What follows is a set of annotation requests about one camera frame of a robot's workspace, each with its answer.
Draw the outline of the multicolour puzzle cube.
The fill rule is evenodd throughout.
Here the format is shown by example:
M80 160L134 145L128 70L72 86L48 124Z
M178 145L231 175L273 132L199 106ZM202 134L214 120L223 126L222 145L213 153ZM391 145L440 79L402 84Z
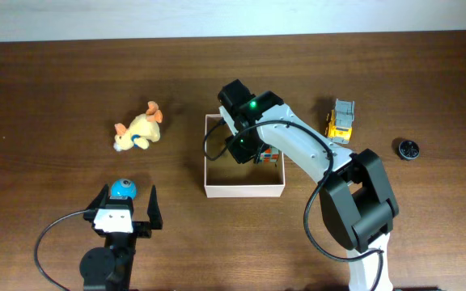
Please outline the multicolour puzzle cube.
M280 150L275 147L267 146L260 149L255 158L255 164L277 162L280 157Z

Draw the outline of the yellow grey toy truck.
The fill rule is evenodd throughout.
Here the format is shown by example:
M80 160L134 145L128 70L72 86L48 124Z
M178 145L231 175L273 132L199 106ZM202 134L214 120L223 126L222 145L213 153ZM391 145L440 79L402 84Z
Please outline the yellow grey toy truck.
M353 132L354 101L336 99L333 110L327 115L326 137L336 143L348 144Z

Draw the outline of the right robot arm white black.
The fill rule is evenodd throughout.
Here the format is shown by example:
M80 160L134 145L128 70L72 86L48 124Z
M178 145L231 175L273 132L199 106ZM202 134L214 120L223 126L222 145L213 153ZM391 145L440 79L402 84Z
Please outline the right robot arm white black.
M316 183L303 214L305 234L322 255L349 265L349 289L391 290L388 242L399 205L380 157L369 149L354 153L329 141L272 91L254 95L235 80L220 90L218 101L231 131L226 149L236 162L249 162L264 146L272 146ZM309 216L316 200L345 257L327 252L313 237Z

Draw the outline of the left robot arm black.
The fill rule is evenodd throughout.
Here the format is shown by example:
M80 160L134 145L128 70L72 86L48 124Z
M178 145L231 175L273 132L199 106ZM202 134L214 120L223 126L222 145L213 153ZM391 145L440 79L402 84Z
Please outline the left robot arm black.
M83 219L102 238L104 245L89 250L81 259L79 271L85 290L128 290L136 254L136 242L150 238L163 228L156 187L150 190L147 221L133 219L137 187L130 179L104 185L87 206Z

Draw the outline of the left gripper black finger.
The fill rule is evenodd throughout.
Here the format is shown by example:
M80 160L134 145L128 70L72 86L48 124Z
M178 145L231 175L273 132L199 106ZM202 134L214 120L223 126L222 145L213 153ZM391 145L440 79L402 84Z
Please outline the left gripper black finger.
M159 209L157 190L155 185L151 187L147 215L150 219L150 227L152 230L161 230L163 228L163 218Z
M86 210L94 210L105 205L105 200L108 197L109 186L105 184L100 190L99 194L92 200L92 202L86 207Z

